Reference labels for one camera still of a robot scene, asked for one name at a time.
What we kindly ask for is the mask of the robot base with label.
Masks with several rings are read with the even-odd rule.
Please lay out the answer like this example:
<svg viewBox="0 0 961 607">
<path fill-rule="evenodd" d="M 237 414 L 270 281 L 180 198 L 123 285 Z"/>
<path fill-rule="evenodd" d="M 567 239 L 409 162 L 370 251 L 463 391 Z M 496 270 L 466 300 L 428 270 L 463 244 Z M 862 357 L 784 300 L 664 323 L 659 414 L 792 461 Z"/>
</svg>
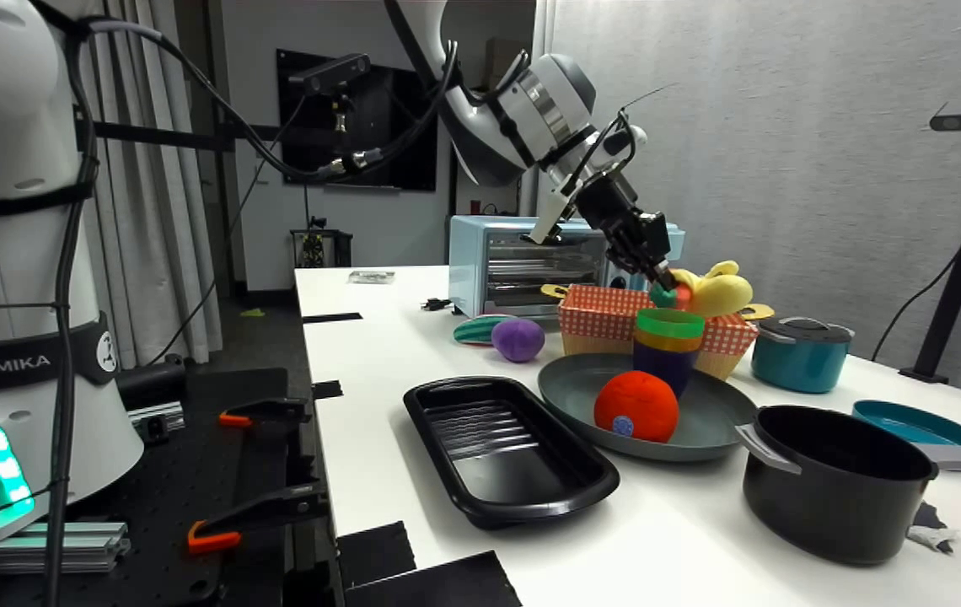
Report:
<svg viewBox="0 0 961 607">
<path fill-rule="evenodd" d="M 80 239 L 92 145 L 61 41 L 0 0 L 0 540 L 142 460 Z"/>
</svg>

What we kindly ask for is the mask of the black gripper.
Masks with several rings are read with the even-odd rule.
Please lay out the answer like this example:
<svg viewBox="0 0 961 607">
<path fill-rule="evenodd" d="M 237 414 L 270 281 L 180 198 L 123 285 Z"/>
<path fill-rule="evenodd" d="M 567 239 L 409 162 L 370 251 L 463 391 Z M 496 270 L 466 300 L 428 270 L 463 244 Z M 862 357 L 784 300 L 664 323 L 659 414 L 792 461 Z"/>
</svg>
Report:
<svg viewBox="0 0 961 607">
<path fill-rule="evenodd" d="M 608 173 L 576 191 L 578 216 L 604 233 L 608 258 L 628 272 L 666 285 L 666 226 L 664 216 L 644 213 L 630 184 Z"/>
</svg>

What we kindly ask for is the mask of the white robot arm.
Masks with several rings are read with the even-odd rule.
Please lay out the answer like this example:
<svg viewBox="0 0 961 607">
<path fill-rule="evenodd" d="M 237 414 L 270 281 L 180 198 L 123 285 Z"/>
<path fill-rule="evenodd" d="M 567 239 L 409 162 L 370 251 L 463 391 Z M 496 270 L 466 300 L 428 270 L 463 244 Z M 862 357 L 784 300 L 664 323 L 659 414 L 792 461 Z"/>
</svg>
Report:
<svg viewBox="0 0 961 607">
<path fill-rule="evenodd" d="M 637 207 L 622 170 L 644 131 L 618 110 L 593 119 L 597 87 L 567 53 L 516 53 L 502 78 L 470 92 L 458 69 L 458 45 L 441 34 L 449 0 L 384 0 L 387 19 L 414 70 L 439 86 L 439 107 L 452 150 L 470 184 L 510 184 L 543 173 L 554 203 L 536 213 L 533 244 L 549 244 L 555 223 L 576 213 L 604 233 L 608 261 L 649 285 L 670 285 L 670 244 L 659 213 Z"/>
</svg>

